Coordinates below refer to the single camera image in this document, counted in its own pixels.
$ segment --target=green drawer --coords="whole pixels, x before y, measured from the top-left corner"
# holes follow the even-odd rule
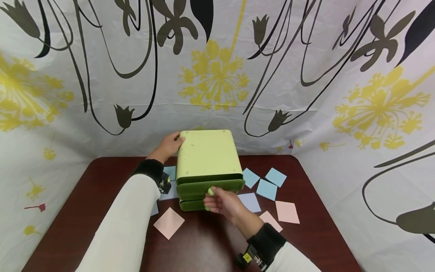
[[[204,200],[190,200],[190,201],[182,201],[180,200],[180,208],[184,212],[193,212],[193,211],[205,211]]]
[[[244,184],[245,181],[243,179],[184,183],[177,185],[177,192],[180,201],[202,201],[205,197],[205,193],[211,186],[220,187],[226,191],[237,193],[243,188]]]

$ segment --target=black wristband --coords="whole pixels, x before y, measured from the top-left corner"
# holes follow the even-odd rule
[[[163,174],[163,164],[154,159],[141,161],[131,175],[136,174],[147,175],[152,178],[156,184],[159,184]]]
[[[270,266],[286,240],[274,227],[265,223],[257,234],[249,238],[247,242],[257,250],[258,257],[267,266]]]

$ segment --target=table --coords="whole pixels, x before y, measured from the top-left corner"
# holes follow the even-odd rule
[[[91,162],[68,197],[23,272],[74,271],[113,200],[144,157],[98,158]],[[175,165],[170,158],[166,165]],[[290,155],[240,156],[242,169],[264,177],[271,167],[288,176],[276,200],[296,204],[300,225],[279,222],[281,234],[305,254],[322,272],[361,271],[302,166]],[[258,183],[240,193],[255,192]],[[261,210],[277,219],[273,201],[257,196]],[[153,224],[169,208],[185,222],[167,240]],[[178,199],[158,202],[152,216],[141,271],[196,272],[239,271],[234,257],[247,243],[223,216],[207,211],[182,212]],[[260,271],[251,264],[246,271]]]

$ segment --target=fabric backdrop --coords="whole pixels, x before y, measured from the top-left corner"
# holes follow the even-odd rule
[[[365,270],[433,269],[435,0],[0,9],[2,271],[22,269],[93,159],[223,128],[240,154],[295,155]]]

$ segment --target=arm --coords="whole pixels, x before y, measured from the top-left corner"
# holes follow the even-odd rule
[[[163,163],[184,142],[178,135],[176,132],[165,137],[134,170],[95,232],[76,272],[139,271],[151,211],[160,197]]]
[[[299,250],[288,243],[270,224],[264,223],[250,212],[233,193],[212,187],[216,194],[208,193],[204,205],[211,212],[220,213],[240,230],[257,250],[258,257],[267,265],[267,272],[320,272],[320,270]]]

